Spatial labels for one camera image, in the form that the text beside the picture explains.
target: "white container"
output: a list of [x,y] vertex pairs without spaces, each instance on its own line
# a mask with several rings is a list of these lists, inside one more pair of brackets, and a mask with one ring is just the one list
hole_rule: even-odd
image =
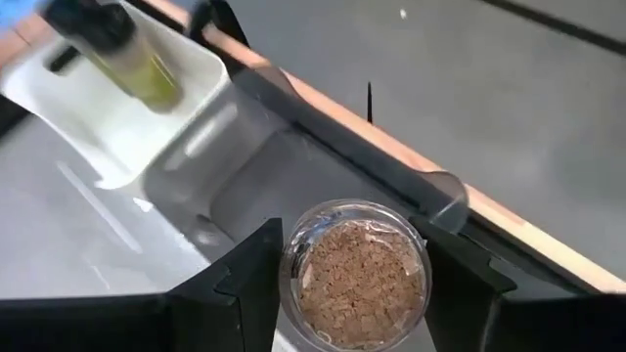
[[174,110],[148,110],[83,57],[67,70],[51,72],[48,64],[68,45],[58,34],[3,69],[0,91],[63,136],[100,174],[97,187],[145,198],[146,168],[230,80],[216,55],[122,5],[181,86],[183,99]]

